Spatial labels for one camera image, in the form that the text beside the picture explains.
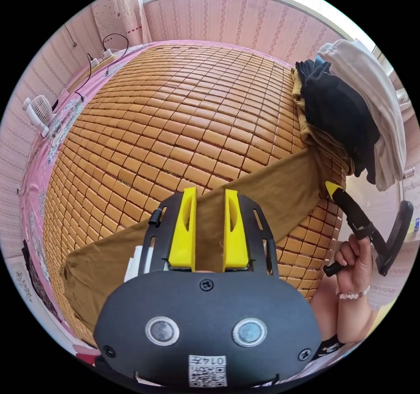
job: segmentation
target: electrical cable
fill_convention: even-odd
[[[122,38],[125,38],[126,40],[127,40],[127,47],[126,47],[126,50],[125,50],[125,52],[118,58],[118,59],[116,59],[116,60],[114,60],[108,67],[107,67],[107,69],[106,69],[106,73],[105,73],[105,75],[106,76],[108,76],[108,73],[109,73],[109,68],[117,61],[117,60],[120,60],[121,58],[123,58],[124,56],[125,56],[125,54],[127,53],[127,51],[128,51],[128,47],[130,46],[130,42],[128,41],[128,38],[125,36],[125,35],[122,35],[122,34],[119,34],[119,33],[117,33],[117,32],[113,32],[112,34],[108,34],[106,37],[104,37],[104,39],[102,40],[102,47],[104,48],[104,52],[106,52],[108,49],[105,47],[105,40],[108,38],[108,37],[110,37],[111,35],[120,35]]]
[[[75,94],[80,95],[80,98],[82,99],[82,102],[84,101],[84,97],[78,91],[88,83],[88,81],[89,81],[89,79],[91,78],[91,75],[92,75],[92,65],[91,65],[91,61],[89,59],[89,53],[86,53],[86,57],[87,57],[87,61],[89,62],[89,76],[87,77],[86,82],[84,84],[80,85],[74,92]]]
[[[70,31],[69,31],[69,29],[67,28],[67,25],[66,24],[64,24],[64,28],[67,30],[67,32],[69,33],[69,36],[70,36],[70,38],[71,38],[71,41],[73,42],[73,47],[77,47],[77,43],[73,40],[73,37],[71,36],[71,34],[70,34]]]

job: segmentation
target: bamboo mat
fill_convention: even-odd
[[[87,104],[59,153],[46,197],[44,246],[57,302],[73,250],[148,218],[174,191],[198,195],[304,148],[290,68],[251,52],[161,45],[123,67]],[[338,183],[345,176],[329,159]],[[342,223],[326,199],[277,242],[281,277],[309,301]]]

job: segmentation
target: sticker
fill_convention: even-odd
[[[226,356],[188,356],[190,387],[227,387]]]

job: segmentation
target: white fan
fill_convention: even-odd
[[[23,109],[26,111],[32,125],[41,132],[43,138],[46,138],[49,133],[48,125],[53,117],[53,109],[45,96],[38,95],[32,101],[30,98],[26,98],[23,103]]]

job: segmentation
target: patterned wallpaper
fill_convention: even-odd
[[[402,181],[404,199],[414,206],[413,219],[420,217],[420,126],[416,117],[411,117],[404,124],[406,131],[407,162],[406,170],[414,167],[414,176]],[[420,231],[410,239],[420,240]]]
[[[156,0],[145,5],[154,41],[236,44],[285,62],[310,59],[341,38],[317,19],[274,0]]]
[[[62,89],[87,65],[86,52],[99,57],[102,42],[90,6],[66,23],[77,47],[64,27],[43,46],[24,72],[4,113],[0,127],[0,241],[6,257],[21,255],[19,196],[35,128],[22,110],[23,101],[45,95],[53,104]]]

